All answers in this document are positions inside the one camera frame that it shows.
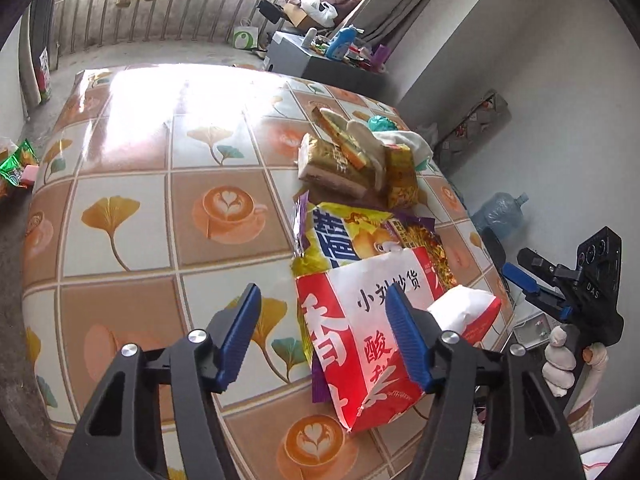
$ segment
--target black device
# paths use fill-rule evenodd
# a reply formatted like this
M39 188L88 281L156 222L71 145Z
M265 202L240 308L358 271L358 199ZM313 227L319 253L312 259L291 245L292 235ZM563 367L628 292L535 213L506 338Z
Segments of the black device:
M580 376L584 367L582 350L601 342L605 346L617 343L622 336L624 319L617 310L622 265L622 240L608 227L578 245L575 270L562 264L552 264L529 248L518 252L518 264L560 293L540 285L518 267L506 263L502 275L519 286L529 303L560 323L570 325L567 347L576 359L574 373ZM561 406L570 405L572 393L561 397Z

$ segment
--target gold snack package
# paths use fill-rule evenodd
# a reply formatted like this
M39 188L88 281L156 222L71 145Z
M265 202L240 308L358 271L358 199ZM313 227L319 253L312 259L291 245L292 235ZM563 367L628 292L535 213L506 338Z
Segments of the gold snack package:
M294 218L295 277L325 272L372 256L404 248L425 247L445 290L457 285L444 248L434 234L434 219L298 199Z
M389 144L386 149L386 206L408 208L418 203L418 179L414 155L405 144Z
M356 170L338 146L305 134L298 151L298 178L362 198L373 187L363 173Z

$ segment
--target yellow snack bag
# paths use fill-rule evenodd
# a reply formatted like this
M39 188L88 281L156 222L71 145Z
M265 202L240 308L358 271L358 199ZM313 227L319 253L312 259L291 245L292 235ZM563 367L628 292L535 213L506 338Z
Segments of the yellow snack bag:
M418 203L418 180L414 155L405 144L390 144L386 149L386 206L407 208Z

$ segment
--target tiled pattern tablecloth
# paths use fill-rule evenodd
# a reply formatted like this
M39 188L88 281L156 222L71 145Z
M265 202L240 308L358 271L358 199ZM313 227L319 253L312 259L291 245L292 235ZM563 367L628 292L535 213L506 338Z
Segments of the tiled pattern tablecloth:
M41 164L25 239L30 359L62 438L124 343L169 346L255 282L262 331L238 380L215 399L241 476L387 479L408 465L428 398L386 426L334 435L327 448L316 430L331 434L335 412L311 403L306 364L277 351L300 339L290 213L314 106L356 120L386 115L404 128L388 105L270 73L167 65L78 76ZM436 167L418 183L425 193L415 211L435 217L458 281L502 298L483 341L501 345L511 305L478 234ZM183 478L168 386L160 397L168 466ZM287 448L295 431L319 466Z

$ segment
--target cardboard box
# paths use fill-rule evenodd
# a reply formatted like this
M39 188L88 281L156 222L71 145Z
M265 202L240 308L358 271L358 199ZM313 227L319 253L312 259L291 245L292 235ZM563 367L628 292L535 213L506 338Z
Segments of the cardboard box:
M311 27L315 27L317 30L321 30L323 27L316 20L310 18L304 10L294 4L284 4L284 13L300 32L306 32Z

